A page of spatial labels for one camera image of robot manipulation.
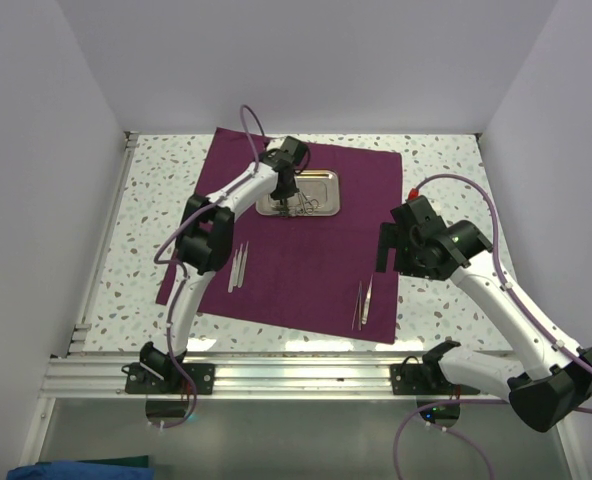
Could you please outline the steel hemostat clamp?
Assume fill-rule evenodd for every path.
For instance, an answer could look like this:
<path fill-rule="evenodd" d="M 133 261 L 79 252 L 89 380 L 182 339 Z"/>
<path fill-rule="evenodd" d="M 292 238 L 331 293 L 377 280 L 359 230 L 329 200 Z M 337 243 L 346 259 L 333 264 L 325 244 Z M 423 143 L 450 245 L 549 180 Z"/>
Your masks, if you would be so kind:
<path fill-rule="evenodd" d="M 302 191 L 297 193 L 297 205 L 295 213 L 299 216 L 313 216 L 320 207 L 320 203 L 315 198 L 311 199 Z"/>

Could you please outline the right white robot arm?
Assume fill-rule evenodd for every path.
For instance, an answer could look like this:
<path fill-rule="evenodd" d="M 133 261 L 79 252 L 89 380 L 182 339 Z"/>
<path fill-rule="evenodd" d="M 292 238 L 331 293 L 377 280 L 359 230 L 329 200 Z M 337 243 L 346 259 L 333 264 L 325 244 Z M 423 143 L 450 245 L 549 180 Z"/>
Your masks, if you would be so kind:
<path fill-rule="evenodd" d="M 510 359 L 472 351 L 445 340 L 417 363 L 391 371 L 419 394 L 473 388 L 510 404 L 530 428 L 546 432 L 592 396 L 592 347 L 583 348 L 557 327 L 494 264 L 492 242 L 473 223 L 447 225 L 424 196 L 391 212 L 380 227 L 376 270 L 404 277 L 449 281 L 482 310 L 514 353 Z"/>

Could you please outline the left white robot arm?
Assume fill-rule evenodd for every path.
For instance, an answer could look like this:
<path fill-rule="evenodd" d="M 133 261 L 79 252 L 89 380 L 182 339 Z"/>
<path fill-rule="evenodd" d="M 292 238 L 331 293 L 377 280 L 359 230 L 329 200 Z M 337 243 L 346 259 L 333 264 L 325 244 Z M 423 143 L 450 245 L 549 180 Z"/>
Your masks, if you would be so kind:
<path fill-rule="evenodd" d="M 145 344 L 140 351 L 140 367 L 161 392 L 173 392 L 192 382 L 181 365 L 190 328 L 210 282 L 230 259 L 236 221 L 267 195 L 278 200 L 296 195 L 296 176 L 309 161 L 310 152 L 304 142 L 287 136 L 279 147 L 254 155 L 230 183 L 187 200 L 179 227 L 154 256 L 156 264 L 165 263 L 181 273 L 168 305 L 163 339 Z M 174 247 L 174 255 L 164 261 L 161 255 L 169 246 Z"/>

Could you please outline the long steel forceps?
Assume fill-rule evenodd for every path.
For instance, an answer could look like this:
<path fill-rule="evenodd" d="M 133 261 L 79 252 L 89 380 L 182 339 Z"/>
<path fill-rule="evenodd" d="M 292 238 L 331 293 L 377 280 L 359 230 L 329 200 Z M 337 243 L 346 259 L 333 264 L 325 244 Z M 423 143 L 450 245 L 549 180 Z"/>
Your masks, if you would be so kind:
<path fill-rule="evenodd" d="M 363 288 L 363 282 L 360 281 L 358 284 L 357 297 L 355 300 L 354 311 L 353 311 L 353 315 L 352 315 L 352 323 L 351 323 L 352 330 L 356 330 L 356 331 L 362 330 L 363 304 L 364 304 L 364 288 Z"/>

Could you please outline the broad steel tweezers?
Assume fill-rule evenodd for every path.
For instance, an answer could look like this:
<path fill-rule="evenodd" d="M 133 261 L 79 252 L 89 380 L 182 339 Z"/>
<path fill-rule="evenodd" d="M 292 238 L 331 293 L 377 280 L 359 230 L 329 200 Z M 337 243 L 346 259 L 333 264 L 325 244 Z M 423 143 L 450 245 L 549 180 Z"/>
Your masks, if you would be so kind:
<path fill-rule="evenodd" d="M 373 290 L 373 278 L 370 278 L 370 282 L 366 289 L 365 298 L 362 303 L 362 311 L 361 311 L 361 326 L 364 326 L 368 322 L 369 317 L 369 310 L 372 298 L 372 290 Z"/>

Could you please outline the steel instrument tray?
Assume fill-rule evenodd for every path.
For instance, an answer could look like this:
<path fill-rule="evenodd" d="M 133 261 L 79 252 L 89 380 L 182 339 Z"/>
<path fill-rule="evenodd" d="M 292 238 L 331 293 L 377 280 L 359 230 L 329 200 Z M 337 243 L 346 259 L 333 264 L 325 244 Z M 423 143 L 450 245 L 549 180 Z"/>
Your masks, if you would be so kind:
<path fill-rule="evenodd" d="M 333 170 L 309 170 L 296 177 L 299 191 L 309 198 L 319 201 L 320 207 L 313 216 L 294 217 L 330 217 L 336 215 L 341 208 L 339 177 Z M 297 205 L 297 194 L 288 199 L 289 204 Z M 279 216 L 276 205 L 279 200 L 272 200 L 269 195 L 255 204 L 256 212 L 262 216 Z"/>

